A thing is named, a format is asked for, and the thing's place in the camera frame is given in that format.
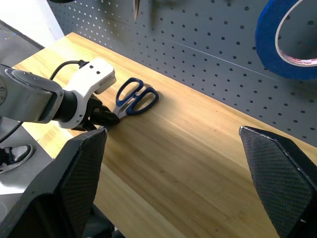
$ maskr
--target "blue tape roll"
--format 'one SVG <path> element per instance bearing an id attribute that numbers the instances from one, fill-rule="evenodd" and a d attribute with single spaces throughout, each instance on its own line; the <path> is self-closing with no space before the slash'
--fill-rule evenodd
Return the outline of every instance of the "blue tape roll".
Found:
<path id="1" fill-rule="evenodd" d="M 285 55 L 275 44 L 280 23 L 302 0 L 270 0 L 262 11 L 256 30 L 257 53 L 271 72 L 286 78 L 308 80 L 317 78 L 317 59 L 295 59 Z"/>

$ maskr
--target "metal tool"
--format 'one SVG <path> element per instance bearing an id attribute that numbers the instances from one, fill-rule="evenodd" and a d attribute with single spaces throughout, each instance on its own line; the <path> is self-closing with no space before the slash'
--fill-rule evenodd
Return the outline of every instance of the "metal tool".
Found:
<path id="1" fill-rule="evenodd" d="M 131 83 L 136 82 L 138 83 L 138 86 L 136 89 L 134 89 L 127 97 L 125 97 L 123 100 L 119 100 L 119 96 L 121 95 L 122 91 Z M 118 116 L 119 119 L 123 118 L 126 115 L 139 115 L 147 110 L 149 110 L 158 100 L 159 100 L 159 94 L 157 91 L 152 88 L 148 87 L 146 88 L 140 95 L 137 95 L 138 92 L 143 88 L 144 83 L 142 80 L 138 78 L 129 78 L 119 89 L 117 92 L 116 98 L 115 98 L 115 104 L 116 107 L 113 110 L 113 113 Z M 153 93 L 154 94 L 154 99 L 144 108 L 140 110 L 134 110 L 135 106 L 141 101 L 142 98 L 145 97 L 148 93 Z"/>
<path id="2" fill-rule="evenodd" d="M 139 5 L 140 5 L 140 0 L 133 0 L 134 23 L 137 22 L 137 17 L 139 13 Z"/>

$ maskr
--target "gray pegboard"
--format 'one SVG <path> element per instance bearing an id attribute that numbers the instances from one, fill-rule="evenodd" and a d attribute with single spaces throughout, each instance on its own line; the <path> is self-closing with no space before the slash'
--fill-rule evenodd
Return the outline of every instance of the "gray pegboard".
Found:
<path id="1" fill-rule="evenodd" d="M 76 0 L 50 6 L 65 34 L 76 32 L 317 146 L 317 81 L 277 76 L 256 53 L 257 20 L 266 3 L 141 0 L 136 24 L 132 1 Z M 293 46 L 286 39 L 294 36 L 294 29 L 309 32 L 316 27 L 309 17 L 295 27 L 302 15 L 292 14 L 281 29 L 282 49 Z M 296 51 L 286 50 L 294 56 L 299 47 L 312 47 L 306 41 L 295 45 Z"/>

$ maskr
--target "wooden table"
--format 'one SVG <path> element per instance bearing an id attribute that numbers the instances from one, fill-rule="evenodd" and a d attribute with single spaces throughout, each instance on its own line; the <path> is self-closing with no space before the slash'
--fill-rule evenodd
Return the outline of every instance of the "wooden table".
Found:
<path id="1" fill-rule="evenodd" d="M 67 60 L 102 57 L 117 82 L 98 96 L 110 109 L 129 77 L 159 91 L 160 101 L 108 133 L 96 205 L 128 238 L 276 238 L 252 184 L 241 125 L 294 140 L 317 162 L 317 148 L 74 33 L 16 68 L 49 78 Z M 55 78 L 64 87 L 77 66 Z M 25 123 L 52 156 L 79 132 Z"/>

